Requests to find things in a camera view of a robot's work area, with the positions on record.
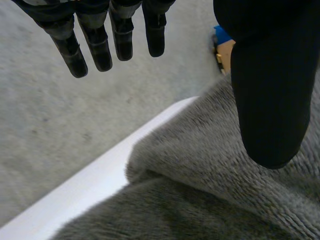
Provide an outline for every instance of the gloved hand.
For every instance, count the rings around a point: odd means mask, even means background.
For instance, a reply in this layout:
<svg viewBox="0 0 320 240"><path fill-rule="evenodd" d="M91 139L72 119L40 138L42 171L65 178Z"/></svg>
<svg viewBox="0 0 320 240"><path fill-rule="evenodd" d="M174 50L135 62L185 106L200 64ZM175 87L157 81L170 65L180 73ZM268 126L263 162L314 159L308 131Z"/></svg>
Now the gloved hand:
<svg viewBox="0 0 320 240"><path fill-rule="evenodd" d="M112 25L114 45L119 60L133 57L132 16L142 5L148 49L152 57L165 50L166 15L175 0L12 0L52 38L72 75L87 75L88 67L74 33L74 13L100 72L112 68L108 35L104 22L107 12Z"/></svg>

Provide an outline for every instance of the gray concrete floor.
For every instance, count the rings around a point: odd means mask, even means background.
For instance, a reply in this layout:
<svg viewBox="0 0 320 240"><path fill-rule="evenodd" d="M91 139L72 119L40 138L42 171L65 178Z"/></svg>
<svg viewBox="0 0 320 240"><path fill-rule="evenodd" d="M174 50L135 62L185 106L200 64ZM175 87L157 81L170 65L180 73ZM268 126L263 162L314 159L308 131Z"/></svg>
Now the gray concrete floor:
<svg viewBox="0 0 320 240"><path fill-rule="evenodd" d="M215 82L212 1L177 1L167 21L165 54L152 58L139 9L133 59L118 61L110 38L113 68L104 73L76 24L89 67L76 79L50 37L14 3L0 1L0 226L159 112ZM109 16L105 25L112 36Z"/></svg>

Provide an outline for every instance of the gray fleece blanket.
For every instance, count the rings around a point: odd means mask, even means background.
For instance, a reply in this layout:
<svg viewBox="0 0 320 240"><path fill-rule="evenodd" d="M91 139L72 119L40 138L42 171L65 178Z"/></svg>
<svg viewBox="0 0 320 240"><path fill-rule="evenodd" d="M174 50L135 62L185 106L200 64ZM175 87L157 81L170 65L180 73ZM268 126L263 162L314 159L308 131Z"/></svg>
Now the gray fleece blanket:
<svg viewBox="0 0 320 240"><path fill-rule="evenodd" d="M138 143L126 174L126 187L53 239L320 239L320 72L307 134L286 167L246 154L227 77Z"/></svg>

